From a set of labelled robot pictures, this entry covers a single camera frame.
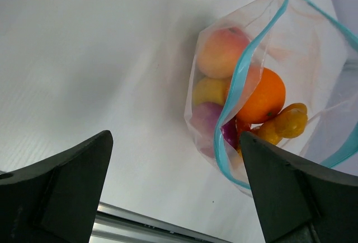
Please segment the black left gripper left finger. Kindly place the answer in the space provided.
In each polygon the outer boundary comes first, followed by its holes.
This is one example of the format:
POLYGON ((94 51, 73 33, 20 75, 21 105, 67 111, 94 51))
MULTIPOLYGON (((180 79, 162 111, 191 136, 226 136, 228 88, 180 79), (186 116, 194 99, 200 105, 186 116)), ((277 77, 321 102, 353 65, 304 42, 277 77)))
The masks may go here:
POLYGON ((2 173, 1 242, 89 242, 112 147, 112 134, 104 130, 2 173))

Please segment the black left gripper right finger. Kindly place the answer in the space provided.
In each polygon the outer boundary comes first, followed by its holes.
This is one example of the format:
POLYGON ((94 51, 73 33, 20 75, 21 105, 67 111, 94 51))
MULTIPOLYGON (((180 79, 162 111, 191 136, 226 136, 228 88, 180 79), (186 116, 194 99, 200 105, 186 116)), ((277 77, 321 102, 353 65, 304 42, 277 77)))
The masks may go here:
POLYGON ((357 242, 357 176, 240 136, 266 242, 357 242))

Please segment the clear zip top bag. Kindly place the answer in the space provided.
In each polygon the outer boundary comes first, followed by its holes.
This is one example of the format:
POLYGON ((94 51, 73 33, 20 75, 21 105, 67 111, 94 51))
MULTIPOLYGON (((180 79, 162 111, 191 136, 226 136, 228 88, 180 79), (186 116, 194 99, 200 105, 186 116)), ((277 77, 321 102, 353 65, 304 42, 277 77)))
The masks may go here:
POLYGON ((198 151, 247 195, 245 131, 351 173, 357 36, 311 0, 255 0, 199 34, 185 121, 198 151))

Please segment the yellow-orange fake pretzel cluster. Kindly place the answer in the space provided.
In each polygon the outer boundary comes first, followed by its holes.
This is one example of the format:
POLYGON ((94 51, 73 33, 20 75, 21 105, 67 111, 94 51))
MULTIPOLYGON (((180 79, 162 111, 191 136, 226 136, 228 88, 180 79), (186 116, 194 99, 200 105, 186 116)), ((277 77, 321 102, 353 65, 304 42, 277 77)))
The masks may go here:
POLYGON ((273 119, 259 127, 251 129, 251 133, 261 139, 277 145, 283 138, 292 139, 300 136, 308 122, 307 107, 303 103, 293 103, 283 109, 273 119))

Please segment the orange fake orange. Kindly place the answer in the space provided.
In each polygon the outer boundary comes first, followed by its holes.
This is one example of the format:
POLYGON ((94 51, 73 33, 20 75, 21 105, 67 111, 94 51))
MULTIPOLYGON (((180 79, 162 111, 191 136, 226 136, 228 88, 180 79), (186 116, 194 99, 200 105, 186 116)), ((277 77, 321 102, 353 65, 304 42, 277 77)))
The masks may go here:
POLYGON ((250 124, 261 124, 274 118, 283 108, 286 88, 281 77, 274 71, 264 68, 261 79, 236 114, 236 118, 250 124))

